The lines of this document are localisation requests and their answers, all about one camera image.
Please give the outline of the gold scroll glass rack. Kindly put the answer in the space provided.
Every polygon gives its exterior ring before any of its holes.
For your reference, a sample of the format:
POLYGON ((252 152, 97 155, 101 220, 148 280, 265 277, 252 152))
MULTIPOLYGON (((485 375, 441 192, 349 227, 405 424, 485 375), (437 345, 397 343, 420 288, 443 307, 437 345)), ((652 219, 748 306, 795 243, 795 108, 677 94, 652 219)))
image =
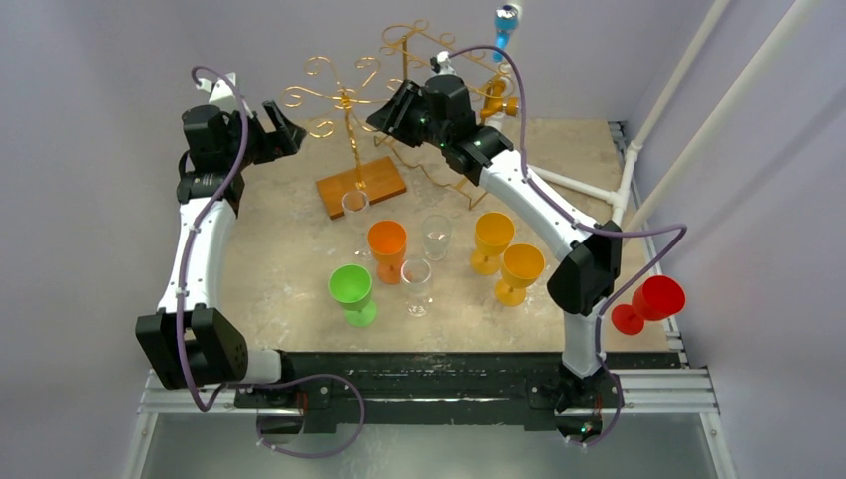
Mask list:
POLYGON ((307 96, 322 99, 330 104, 327 112, 309 120, 306 127, 313 138, 328 138, 345 128, 350 145, 354 167, 316 182, 318 192, 329 216, 335 220, 345 215, 349 204, 348 198, 353 191, 361 193, 361 206, 364 202, 372 205, 396 197, 406 192, 406 185, 390 157, 385 156, 370 162, 361 159, 357 132, 375 133, 376 129, 361 120, 355 112, 358 106, 383 104, 383 99, 369 99, 360 96, 372 79, 379 73, 381 63, 374 57, 361 57, 355 67, 368 72, 367 78, 357 87, 350 87, 342 82, 332 61, 325 56, 309 58, 304 71, 309 76, 318 76, 325 69, 334 79, 334 91, 322 93, 303 86, 293 85, 285 88, 281 99, 287 108, 299 108, 307 96))

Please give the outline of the tall clear flute glass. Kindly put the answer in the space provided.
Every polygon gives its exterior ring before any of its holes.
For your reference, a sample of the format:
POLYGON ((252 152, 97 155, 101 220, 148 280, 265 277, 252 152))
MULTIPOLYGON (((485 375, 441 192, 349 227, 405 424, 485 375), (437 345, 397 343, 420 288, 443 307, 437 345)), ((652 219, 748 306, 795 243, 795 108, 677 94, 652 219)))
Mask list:
POLYGON ((363 190, 352 190, 344 194, 341 205, 344 216, 350 228, 354 250, 357 259, 371 259, 371 252, 367 245, 366 232, 369 220, 369 198, 363 190))

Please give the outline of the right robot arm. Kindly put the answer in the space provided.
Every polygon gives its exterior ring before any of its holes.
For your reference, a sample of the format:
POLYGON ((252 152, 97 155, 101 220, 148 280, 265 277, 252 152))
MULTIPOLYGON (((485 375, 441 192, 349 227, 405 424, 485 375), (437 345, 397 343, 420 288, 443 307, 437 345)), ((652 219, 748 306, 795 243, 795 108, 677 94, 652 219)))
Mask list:
POLYGON ((595 398, 604 359, 599 309, 621 272, 620 227, 601 225, 568 204, 503 133, 481 124, 456 75, 434 75, 424 85, 404 81, 366 122, 407 146, 438 148, 453 171, 502 201, 555 255, 559 264, 546 288, 564 315, 560 391, 575 406, 595 398))

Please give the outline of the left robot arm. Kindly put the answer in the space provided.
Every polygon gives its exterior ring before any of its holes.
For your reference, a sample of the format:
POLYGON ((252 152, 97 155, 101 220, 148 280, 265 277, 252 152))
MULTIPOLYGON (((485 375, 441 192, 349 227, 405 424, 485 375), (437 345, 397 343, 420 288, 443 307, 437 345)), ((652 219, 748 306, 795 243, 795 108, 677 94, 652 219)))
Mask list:
POLYGON ((256 113, 205 104, 182 114, 188 150, 179 161, 180 237, 166 291, 152 315, 141 316, 135 337, 159 381, 168 390, 187 386, 177 340, 186 330, 186 358, 197 387, 258 384, 271 407, 296 398, 297 381, 283 372, 283 355, 247 347, 243 335, 219 311, 224 249, 237 219, 245 187, 241 171, 299 151, 304 128, 288 120, 273 101, 263 102, 273 128, 256 113))

